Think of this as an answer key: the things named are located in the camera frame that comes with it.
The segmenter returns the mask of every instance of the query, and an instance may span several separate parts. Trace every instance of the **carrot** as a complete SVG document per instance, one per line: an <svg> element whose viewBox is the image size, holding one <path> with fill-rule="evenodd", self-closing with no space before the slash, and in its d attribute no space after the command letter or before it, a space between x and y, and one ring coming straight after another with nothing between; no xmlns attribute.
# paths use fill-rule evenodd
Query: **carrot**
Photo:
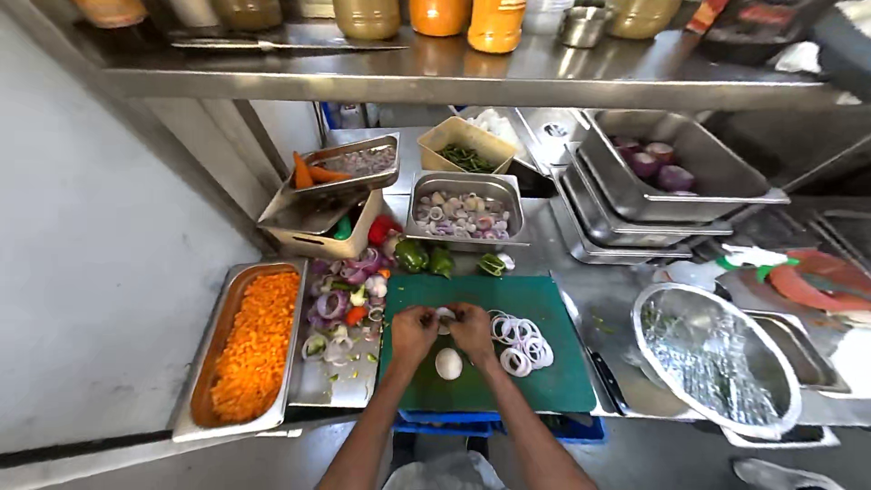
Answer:
<svg viewBox="0 0 871 490"><path fill-rule="evenodd" d="M303 189L313 186L314 180L312 180L311 174L308 173L308 165L306 165L306 161L297 152L294 152L294 163L296 164L296 180L294 181L296 188Z"/></svg>
<svg viewBox="0 0 871 490"><path fill-rule="evenodd" d="M333 182L335 180L345 180L351 178L351 174L345 174L343 172L333 172L332 170L327 170L323 167L315 167L314 165L308 168L308 173L311 174L312 179L314 179L315 182L319 183Z"/></svg>
<svg viewBox="0 0 871 490"><path fill-rule="evenodd" d="M362 306L354 306L352 309L348 310L348 313L345 315L345 324L349 327L353 327L365 318L366 315L368 315L366 308Z"/></svg>

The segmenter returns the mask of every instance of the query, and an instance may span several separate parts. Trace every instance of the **knife handle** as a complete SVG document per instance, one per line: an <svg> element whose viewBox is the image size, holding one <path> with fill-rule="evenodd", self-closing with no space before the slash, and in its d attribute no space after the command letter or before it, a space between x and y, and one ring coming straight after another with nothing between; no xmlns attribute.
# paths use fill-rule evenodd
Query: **knife handle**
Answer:
<svg viewBox="0 0 871 490"><path fill-rule="evenodd" d="M626 399L623 397L623 392L620 391L620 385L617 384L617 379L614 377L614 373L611 372L611 368L608 367L608 364L604 361L602 355L592 350L589 350L589 354L593 367L596 368L596 372L599 377L602 378L605 389L608 391L608 394L611 395L614 407L620 415L626 415L631 412L629 405L626 404Z"/></svg>

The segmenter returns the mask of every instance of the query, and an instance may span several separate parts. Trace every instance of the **beige plastic container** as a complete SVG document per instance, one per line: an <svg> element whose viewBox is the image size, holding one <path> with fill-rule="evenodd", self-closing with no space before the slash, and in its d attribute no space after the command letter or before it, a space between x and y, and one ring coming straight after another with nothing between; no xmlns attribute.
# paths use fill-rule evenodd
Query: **beige plastic container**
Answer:
<svg viewBox="0 0 871 490"><path fill-rule="evenodd" d="M445 172L466 172L445 159L437 151L449 144L475 150L481 158L496 167L493 174L505 174L514 158L515 148L498 137L457 116L445 119L440 125L430 129L417 139L421 148L421 167L423 170L443 170Z"/></svg>
<svg viewBox="0 0 871 490"><path fill-rule="evenodd" d="M268 233L278 240L283 248L299 255L321 257L325 259L351 259L366 249L369 244L369 227L381 213L384 196L381 189L369 194L366 204L360 213L360 218L351 236L347 240L335 240L327 236L309 235L297 231L281 230L270 227Z"/></svg>

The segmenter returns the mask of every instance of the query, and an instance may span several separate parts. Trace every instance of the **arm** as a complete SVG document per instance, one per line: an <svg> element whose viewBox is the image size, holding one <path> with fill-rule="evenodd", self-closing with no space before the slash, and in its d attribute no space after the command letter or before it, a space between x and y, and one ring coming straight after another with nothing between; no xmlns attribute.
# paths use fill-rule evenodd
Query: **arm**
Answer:
<svg viewBox="0 0 871 490"><path fill-rule="evenodd" d="M520 459L526 485L531 490L596 490L590 477L554 439L499 364L490 340L490 316L487 312L468 303L453 303L449 308L456 313L457 319L450 326L450 335L493 391Z"/></svg>
<svg viewBox="0 0 871 490"><path fill-rule="evenodd" d="M396 407L429 348L438 337L436 311L415 306L393 317L393 352L384 377L354 429L341 445L319 490L372 490Z"/></svg>

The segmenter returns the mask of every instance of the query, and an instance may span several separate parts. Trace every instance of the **hand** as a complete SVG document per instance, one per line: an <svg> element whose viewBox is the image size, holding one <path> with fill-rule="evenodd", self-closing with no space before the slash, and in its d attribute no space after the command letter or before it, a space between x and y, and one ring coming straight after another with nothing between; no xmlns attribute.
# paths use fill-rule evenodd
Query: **hand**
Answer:
<svg viewBox="0 0 871 490"><path fill-rule="evenodd" d="M475 365L483 364L490 357L495 358L493 341L490 340L490 315L480 306L469 303L451 303L448 309L456 314L456 321L450 325L450 335L457 347Z"/></svg>
<svg viewBox="0 0 871 490"><path fill-rule="evenodd" d="M393 359L416 370L438 337L436 309L409 306L393 315Z"/></svg>

